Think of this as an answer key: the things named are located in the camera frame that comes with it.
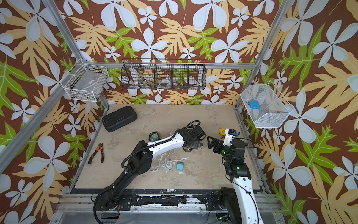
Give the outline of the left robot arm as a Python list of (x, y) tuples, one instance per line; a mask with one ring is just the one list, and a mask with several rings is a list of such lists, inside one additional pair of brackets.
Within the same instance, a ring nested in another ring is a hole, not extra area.
[(195, 148), (205, 137), (200, 121), (194, 120), (162, 140), (149, 143), (140, 141), (132, 153), (121, 162), (121, 168), (124, 170), (119, 177), (98, 193), (94, 200), (93, 211), (107, 211), (118, 207), (118, 200), (123, 191), (138, 175), (150, 170), (152, 161), (157, 156), (177, 148)]

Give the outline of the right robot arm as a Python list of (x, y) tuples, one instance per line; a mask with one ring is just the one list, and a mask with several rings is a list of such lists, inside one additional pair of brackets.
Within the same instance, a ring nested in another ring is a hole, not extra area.
[(244, 154), (247, 143), (241, 139), (220, 140), (207, 137), (208, 148), (222, 156), (225, 177), (232, 188), (221, 188), (220, 204), (227, 211), (233, 224), (262, 224), (263, 218), (254, 196), (253, 183)]

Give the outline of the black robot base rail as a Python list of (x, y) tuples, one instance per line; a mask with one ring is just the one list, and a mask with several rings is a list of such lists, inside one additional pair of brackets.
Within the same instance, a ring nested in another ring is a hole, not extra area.
[(129, 211), (135, 206), (203, 207), (206, 211), (224, 210), (240, 212), (247, 205), (255, 210), (252, 193), (239, 188), (223, 187), (219, 190), (135, 190), (125, 189), (122, 194), (109, 191), (99, 193), (93, 200), (95, 211)]

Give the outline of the mint green charger plug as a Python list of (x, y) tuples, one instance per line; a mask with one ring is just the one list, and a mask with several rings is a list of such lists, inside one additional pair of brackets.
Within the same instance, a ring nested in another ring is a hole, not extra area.
[(155, 134), (152, 134), (151, 137), (150, 137), (151, 141), (154, 142), (154, 141), (158, 141), (159, 140), (159, 137), (158, 135), (155, 133)]

